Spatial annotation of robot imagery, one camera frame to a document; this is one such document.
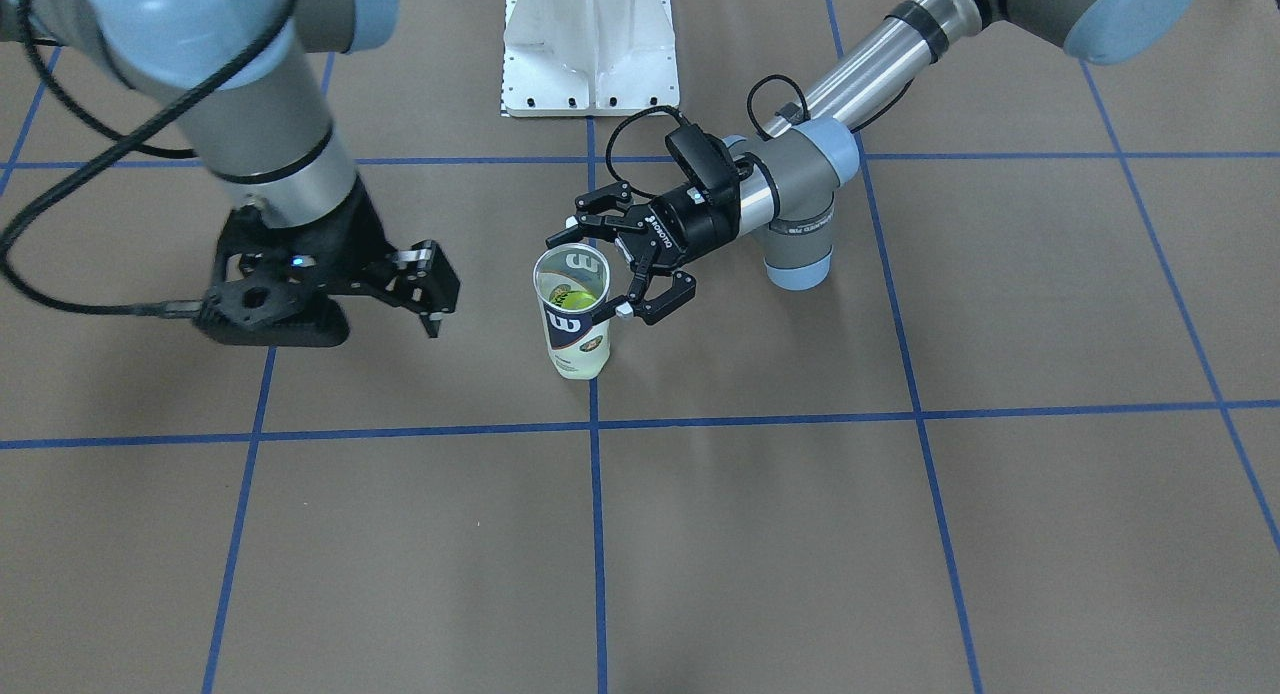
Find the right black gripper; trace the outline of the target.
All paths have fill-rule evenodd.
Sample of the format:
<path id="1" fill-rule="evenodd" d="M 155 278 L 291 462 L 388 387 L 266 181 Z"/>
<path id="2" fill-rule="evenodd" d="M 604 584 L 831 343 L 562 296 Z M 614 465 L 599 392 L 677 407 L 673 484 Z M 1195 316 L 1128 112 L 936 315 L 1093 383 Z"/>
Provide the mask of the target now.
<path id="1" fill-rule="evenodd" d="M 227 280 L 232 257 L 250 269 L 260 264 L 297 273 L 301 280 L 324 283 L 333 293 L 349 292 L 353 280 L 387 287 L 393 302 L 415 314 L 429 338 L 438 338 L 443 320 L 454 314 L 461 280 L 436 239 L 397 248 L 387 239 L 372 198 L 356 184 L 343 202 L 320 219 L 288 228 L 269 228 L 261 207 L 234 207 L 215 248 L 215 283 Z"/>

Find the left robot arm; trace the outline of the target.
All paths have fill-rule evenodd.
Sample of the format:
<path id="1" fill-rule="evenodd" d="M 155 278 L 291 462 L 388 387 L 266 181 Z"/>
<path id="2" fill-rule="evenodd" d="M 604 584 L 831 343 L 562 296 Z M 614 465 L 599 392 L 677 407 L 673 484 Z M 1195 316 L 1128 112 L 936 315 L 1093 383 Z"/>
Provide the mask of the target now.
<path id="1" fill-rule="evenodd" d="M 676 123 L 666 143 L 685 181 L 650 195 L 618 179 L 577 198 L 575 215 L 547 247 L 573 248 L 588 238 L 613 245 L 631 279 L 589 309 L 552 301 L 553 332 L 579 334 L 632 316 L 653 325 L 694 297 L 692 261 L 744 237 L 758 239 L 777 287 L 817 287 L 833 255 L 835 193 L 861 166 L 855 134 L 954 44 L 1006 20 L 1076 60 L 1111 65 L 1151 47 L 1192 1 L 905 0 L 819 82 L 754 125 L 751 137 L 718 138 L 675 108 L 649 108 L 648 115 Z"/>

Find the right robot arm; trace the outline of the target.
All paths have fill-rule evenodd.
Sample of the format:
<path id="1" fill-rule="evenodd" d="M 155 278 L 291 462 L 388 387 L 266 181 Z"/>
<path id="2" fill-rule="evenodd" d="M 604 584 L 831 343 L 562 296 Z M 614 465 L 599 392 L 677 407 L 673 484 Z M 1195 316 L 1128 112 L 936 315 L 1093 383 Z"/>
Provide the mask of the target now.
<path id="1" fill-rule="evenodd" d="M 5 227 L 3 277 L 49 309 L 183 319 L 225 346 L 338 346 L 349 335 L 342 296 L 404 309 L 436 337 L 460 279 L 434 239 L 387 239 L 307 61 L 381 46 L 397 15 L 398 0 L 3 0 L 3 38 L 22 44 L 47 91 L 110 141 Z M 60 87 L 40 41 L 84 52 L 160 110 L 132 132 L 111 129 Z M 129 152 L 197 157 L 224 184 L 232 207 L 205 293 L 84 305 L 29 284 L 12 264 L 17 239 Z"/>

